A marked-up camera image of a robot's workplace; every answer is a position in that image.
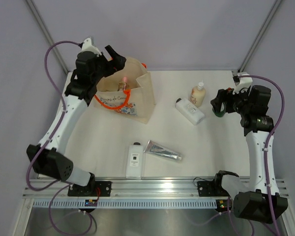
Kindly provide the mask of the peach bottle pink cap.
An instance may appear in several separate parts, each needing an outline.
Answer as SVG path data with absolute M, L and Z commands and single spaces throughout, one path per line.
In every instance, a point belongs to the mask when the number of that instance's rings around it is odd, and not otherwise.
M 128 90 L 128 89 L 129 89 L 128 78 L 123 77 L 118 84 L 118 91 Z

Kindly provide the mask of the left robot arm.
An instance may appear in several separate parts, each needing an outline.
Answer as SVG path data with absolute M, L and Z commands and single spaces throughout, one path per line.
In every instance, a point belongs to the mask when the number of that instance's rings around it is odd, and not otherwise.
M 96 184 L 91 180 L 92 174 L 76 167 L 64 154 L 77 121 L 97 92 L 97 84 L 102 78 L 123 70 L 126 58 L 119 55 L 110 45 L 105 47 L 110 60 L 92 45 L 82 44 L 80 47 L 76 68 L 65 92 L 60 94 L 62 110 L 58 112 L 40 142 L 37 145 L 29 145 L 26 151 L 30 160 L 26 182 L 28 187 L 35 191 L 39 189 L 30 184 L 31 170 L 54 178 L 55 181 L 78 185 L 79 191 L 85 196 L 92 195 L 96 190 Z

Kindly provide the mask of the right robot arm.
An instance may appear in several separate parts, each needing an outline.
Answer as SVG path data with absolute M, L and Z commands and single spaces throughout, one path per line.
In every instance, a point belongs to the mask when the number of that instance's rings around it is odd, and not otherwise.
M 255 85 L 239 92 L 233 88 L 220 89 L 210 102 L 217 116 L 240 114 L 250 165 L 248 187 L 236 173 L 219 171 L 212 182 L 213 191 L 218 195 L 227 193 L 232 198 L 237 218 L 266 224 L 272 224 L 288 207 L 288 200 L 280 196 L 273 168 L 274 121 L 266 114 L 270 98 L 269 88 Z

